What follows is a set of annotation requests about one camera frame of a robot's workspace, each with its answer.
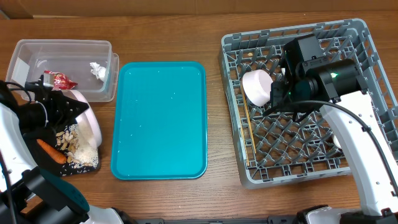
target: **wooden table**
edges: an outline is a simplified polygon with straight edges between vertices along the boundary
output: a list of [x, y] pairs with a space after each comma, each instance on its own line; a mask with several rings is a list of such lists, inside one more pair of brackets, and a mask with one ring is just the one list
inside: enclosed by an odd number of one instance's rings
[[371, 31], [384, 69], [398, 93], [398, 13], [312, 12], [215, 16], [141, 16], [0, 21], [0, 79], [20, 39], [108, 40], [121, 67], [136, 61], [194, 60], [206, 69], [208, 168], [197, 180], [121, 181], [110, 170], [116, 100], [92, 103], [103, 133], [102, 168], [67, 177], [87, 201], [116, 207], [136, 218], [242, 218], [295, 214], [319, 204], [359, 207], [352, 176], [259, 190], [241, 186], [231, 134], [231, 119], [218, 63], [221, 38], [250, 30], [360, 17]]

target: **crumpled red wrapper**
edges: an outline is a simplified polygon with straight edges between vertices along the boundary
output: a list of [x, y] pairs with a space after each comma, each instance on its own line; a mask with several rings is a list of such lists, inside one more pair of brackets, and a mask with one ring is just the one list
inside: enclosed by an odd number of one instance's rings
[[44, 71], [54, 76], [53, 90], [71, 90], [77, 83], [71, 81], [64, 73]]

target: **carrot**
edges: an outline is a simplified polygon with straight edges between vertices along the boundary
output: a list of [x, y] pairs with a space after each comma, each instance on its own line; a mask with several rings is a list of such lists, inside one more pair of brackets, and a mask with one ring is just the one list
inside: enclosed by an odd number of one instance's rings
[[64, 164], [67, 162], [67, 157], [64, 156], [61, 152], [58, 152], [56, 149], [51, 147], [49, 144], [44, 142], [41, 139], [37, 140], [37, 143], [44, 149], [44, 151], [55, 161], [59, 164]]

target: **teal tray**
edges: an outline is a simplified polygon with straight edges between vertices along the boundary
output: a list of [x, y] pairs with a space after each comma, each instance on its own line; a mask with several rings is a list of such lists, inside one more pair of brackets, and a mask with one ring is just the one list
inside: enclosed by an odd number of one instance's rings
[[122, 180], [194, 179], [207, 168], [206, 73], [197, 62], [120, 71], [111, 170]]

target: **gray dish rack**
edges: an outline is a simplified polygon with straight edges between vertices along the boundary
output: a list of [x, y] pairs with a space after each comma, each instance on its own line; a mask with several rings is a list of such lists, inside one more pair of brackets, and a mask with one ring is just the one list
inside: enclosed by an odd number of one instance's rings
[[365, 77], [377, 121], [395, 159], [398, 158], [397, 100], [392, 92], [366, 23], [361, 19], [227, 34], [221, 40], [220, 70], [229, 105], [233, 142], [241, 183], [248, 189], [350, 174], [333, 133], [319, 112], [300, 123], [288, 113], [263, 117], [244, 97], [245, 72], [263, 69], [283, 80], [279, 67], [284, 44], [314, 34], [331, 62], [351, 58]]

